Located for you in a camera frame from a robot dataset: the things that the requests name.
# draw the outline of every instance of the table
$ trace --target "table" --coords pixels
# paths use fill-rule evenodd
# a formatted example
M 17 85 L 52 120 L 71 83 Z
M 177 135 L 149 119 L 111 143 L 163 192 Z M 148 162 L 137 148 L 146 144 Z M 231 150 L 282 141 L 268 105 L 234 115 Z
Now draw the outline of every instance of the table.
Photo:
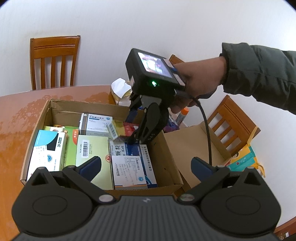
M 20 173 L 27 145 L 49 99 L 115 104 L 109 85 L 62 87 L 0 97 L 0 241 L 18 234 L 11 208 L 23 188 Z

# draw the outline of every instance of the person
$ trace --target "person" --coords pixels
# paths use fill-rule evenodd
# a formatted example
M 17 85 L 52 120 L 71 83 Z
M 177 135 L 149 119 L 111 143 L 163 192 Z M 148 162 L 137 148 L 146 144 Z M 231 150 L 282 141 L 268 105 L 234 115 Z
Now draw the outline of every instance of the person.
M 224 92 L 253 96 L 257 101 L 296 115 L 296 52 L 247 43 L 222 43 L 219 57 L 174 65 L 194 97 L 223 85 Z M 196 103 L 178 98 L 171 106 L 178 113 Z

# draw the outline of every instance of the hand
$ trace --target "hand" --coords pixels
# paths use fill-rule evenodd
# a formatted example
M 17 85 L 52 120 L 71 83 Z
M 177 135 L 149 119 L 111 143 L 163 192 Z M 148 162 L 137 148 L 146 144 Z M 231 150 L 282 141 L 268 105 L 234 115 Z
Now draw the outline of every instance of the hand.
M 179 63 L 174 67 L 185 81 L 185 91 L 193 97 L 213 92 L 221 84 L 227 72 L 226 59 L 222 56 Z M 178 97 L 171 106 L 171 111 L 176 114 L 184 107 L 194 105 L 196 105 L 194 101 Z

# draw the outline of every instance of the puffer jacket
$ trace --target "puffer jacket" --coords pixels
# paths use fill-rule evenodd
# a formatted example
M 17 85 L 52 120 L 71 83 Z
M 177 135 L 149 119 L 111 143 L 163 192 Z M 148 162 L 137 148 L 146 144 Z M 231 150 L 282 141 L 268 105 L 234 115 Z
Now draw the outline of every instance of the puffer jacket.
M 225 92 L 252 95 L 296 115 L 296 52 L 223 43 L 221 56 L 227 61 Z

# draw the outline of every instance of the bottle with orange cap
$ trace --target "bottle with orange cap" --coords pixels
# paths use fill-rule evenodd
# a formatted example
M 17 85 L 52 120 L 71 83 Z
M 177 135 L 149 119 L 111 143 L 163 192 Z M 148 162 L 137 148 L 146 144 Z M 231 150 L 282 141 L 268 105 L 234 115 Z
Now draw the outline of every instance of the bottle with orange cap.
M 179 113 L 179 115 L 176 118 L 177 125 L 180 125 L 183 122 L 183 120 L 187 116 L 188 112 L 189 112 L 188 107 L 185 107 L 184 109 L 181 110 L 181 112 Z

